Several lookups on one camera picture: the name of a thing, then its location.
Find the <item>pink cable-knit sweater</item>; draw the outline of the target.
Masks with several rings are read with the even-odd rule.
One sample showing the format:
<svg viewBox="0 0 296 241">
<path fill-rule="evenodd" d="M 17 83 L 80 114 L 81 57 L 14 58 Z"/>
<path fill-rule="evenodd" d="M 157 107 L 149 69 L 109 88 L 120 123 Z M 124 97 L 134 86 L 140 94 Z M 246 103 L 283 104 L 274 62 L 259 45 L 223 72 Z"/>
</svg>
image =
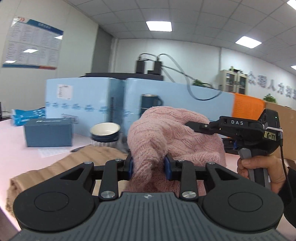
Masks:
<svg viewBox="0 0 296 241">
<path fill-rule="evenodd" d="M 174 192 L 180 183 L 169 181 L 164 173 L 164 158 L 191 161 L 195 166 L 215 162 L 226 166 L 222 139 L 217 135 L 196 133 L 189 121 L 209 123 L 202 114 L 182 108 L 159 106 L 146 110 L 128 131 L 127 144 L 133 158 L 133 176 L 126 192 Z"/>
</svg>

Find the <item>beige folded sweater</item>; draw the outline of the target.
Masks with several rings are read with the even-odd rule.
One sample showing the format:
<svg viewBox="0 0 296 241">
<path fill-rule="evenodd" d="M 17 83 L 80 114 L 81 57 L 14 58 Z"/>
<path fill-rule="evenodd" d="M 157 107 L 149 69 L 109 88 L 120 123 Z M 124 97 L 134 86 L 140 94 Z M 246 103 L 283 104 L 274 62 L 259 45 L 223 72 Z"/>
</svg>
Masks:
<svg viewBox="0 0 296 241">
<path fill-rule="evenodd" d="M 92 161 L 95 166 L 103 166 L 109 160 L 116 158 L 125 159 L 126 157 L 126 153 L 123 153 L 116 148 L 88 145 L 77 152 L 69 154 L 46 168 L 22 173 L 10 179 L 10 186 L 7 190 L 6 210 L 10 214 L 14 213 L 13 203 L 21 192 L 46 181 L 49 178 L 61 174 L 62 172 L 65 172 L 85 161 Z"/>
</svg>

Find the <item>light blue cardboard box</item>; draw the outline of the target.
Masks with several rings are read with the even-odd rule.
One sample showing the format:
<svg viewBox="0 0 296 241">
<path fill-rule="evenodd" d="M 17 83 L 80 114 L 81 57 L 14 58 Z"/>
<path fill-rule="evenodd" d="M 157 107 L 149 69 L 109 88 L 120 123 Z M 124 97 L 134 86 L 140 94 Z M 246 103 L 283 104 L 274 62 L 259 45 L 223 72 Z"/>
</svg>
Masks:
<svg viewBox="0 0 296 241">
<path fill-rule="evenodd" d="M 191 97 L 185 84 L 129 78 L 125 83 L 121 125 L 124 134 L 127 135 L 132 123 L 139 119 L 143 94 L 157 95 L 164 106 L 194 111 L 210 121 L 216 121 L 220 116 L 232 116 L 233 94 L 198 86 L 191 86 L 191 90 L 199 100 Z"/>
</svg>

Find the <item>large brown cardboard box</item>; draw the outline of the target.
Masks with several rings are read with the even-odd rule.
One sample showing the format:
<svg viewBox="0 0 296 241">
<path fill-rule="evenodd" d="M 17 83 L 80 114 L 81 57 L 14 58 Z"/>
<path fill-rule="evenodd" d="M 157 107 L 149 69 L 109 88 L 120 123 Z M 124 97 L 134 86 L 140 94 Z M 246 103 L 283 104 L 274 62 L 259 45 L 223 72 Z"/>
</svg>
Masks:
<svg viewBox="0 0 296 241">
<path fill-rule="evenodd" d="M 283 156 L 285 159 L 295 161 L 296 111 L 271 102 L 266 102 L 265 107 L 278 112 L 280 127 L 283 129 Z"/>
</svg>

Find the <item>orange cardboard box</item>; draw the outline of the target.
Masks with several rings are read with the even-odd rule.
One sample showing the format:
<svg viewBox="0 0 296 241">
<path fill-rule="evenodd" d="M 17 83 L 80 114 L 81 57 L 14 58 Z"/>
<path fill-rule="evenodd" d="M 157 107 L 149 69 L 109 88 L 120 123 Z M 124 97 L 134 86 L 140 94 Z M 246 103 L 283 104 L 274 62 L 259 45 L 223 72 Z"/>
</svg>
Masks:
<svg viewBox="0 0 296 241">
<path fill-rule="evenodd" d="M 234 93 L 233 95 L 234 104 L 232 116 L 234 118 L 258 120 L 265 109 L 265 101 L 239 93 Z"/>
</svg>

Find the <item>blue white ceramic bowl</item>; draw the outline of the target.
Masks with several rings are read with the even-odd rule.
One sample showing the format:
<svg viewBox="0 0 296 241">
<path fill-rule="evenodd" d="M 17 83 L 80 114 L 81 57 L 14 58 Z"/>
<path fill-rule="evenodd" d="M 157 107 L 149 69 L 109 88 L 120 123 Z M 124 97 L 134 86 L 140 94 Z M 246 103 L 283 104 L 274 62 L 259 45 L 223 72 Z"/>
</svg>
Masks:
<svg viewBox="0 0 296 241">
<path fill-rule="evenodd" d="M 98 123 L 90 129 L 91 144 L 98 147 L 115 148 L 121 127 L 116 123 Z"/>
</svg>

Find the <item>grey filing cabinet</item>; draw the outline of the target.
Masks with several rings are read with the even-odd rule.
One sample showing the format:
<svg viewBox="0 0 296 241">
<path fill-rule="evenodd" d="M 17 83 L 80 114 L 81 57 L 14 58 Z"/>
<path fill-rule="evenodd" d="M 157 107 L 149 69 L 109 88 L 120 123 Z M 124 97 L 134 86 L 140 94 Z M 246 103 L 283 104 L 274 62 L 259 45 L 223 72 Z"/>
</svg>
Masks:
<svg viewBox="0 0 296 241">
<path fill-rule="evenodd" d="M 217 83 L 219 90 L 247 95 L 248 76 L 240 71 L 221 70 Z"/>
</svg>

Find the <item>dark blue small box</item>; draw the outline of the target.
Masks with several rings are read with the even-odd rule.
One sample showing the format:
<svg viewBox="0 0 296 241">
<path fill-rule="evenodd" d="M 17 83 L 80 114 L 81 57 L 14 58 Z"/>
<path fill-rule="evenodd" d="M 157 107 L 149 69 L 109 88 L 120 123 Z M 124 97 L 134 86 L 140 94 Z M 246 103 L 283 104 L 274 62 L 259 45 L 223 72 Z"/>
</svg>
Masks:
<svg viewBox="0 0 296 241">
<path fill-rule="evenodd" d="M 72 146 L 72 121 L 68 118 L 37 118 L 24 126 L 27 147 Z"/>
</svg>

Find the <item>black power adapter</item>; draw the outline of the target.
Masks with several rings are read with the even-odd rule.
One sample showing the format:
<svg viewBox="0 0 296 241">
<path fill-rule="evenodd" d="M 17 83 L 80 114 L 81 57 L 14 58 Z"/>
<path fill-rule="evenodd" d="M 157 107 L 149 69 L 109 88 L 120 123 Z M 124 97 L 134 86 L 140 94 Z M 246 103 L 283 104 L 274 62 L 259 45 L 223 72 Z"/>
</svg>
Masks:
<svg viewBox="0 0 296 241">
<path fill-rule="evenodd" d="M 144 74 L 144 72 L 145 72 L 145 61 L 139 58 L 136 61 L 135 73 Z"/>
<path fill-rule="evenodd" d="M 162 74 L 162 62 L 159 60 L 154 61 L 153 70 L 148 70 L 147 73 L 152 74 L 152 75 L 161 75 Z"/>
</svg>

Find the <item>blue packet stack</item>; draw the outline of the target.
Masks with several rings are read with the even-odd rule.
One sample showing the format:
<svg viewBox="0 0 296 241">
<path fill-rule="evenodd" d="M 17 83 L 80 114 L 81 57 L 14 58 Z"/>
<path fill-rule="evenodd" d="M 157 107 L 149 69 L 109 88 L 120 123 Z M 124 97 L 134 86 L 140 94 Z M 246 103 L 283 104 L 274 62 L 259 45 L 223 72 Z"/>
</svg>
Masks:
<svg viewBox="0 0 296 241">
<path fill-rule="evenodd" d="M 34 109 L 34 110 L 13 109 L 11 111 L 11 123 L 14 126 L 23 126 L 29 120 L 32 120 L 35 118 L 45 118 L 45 117 L 46 117 L 45 108 Z"/>
</svg>

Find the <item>wall notice board poster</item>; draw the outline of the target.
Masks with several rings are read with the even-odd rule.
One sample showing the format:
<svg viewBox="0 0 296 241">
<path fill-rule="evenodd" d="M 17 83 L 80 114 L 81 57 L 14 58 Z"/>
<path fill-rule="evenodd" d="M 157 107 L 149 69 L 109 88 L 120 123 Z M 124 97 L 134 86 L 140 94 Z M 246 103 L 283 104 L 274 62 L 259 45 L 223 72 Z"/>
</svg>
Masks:
<svg viewBox="0 0 296 241">
<path fill-rule="evenodd" d="M 45 23 L 15 17 L 6 40 L 3 68 L 57 69 L 63 33 Z"/>
</svg>

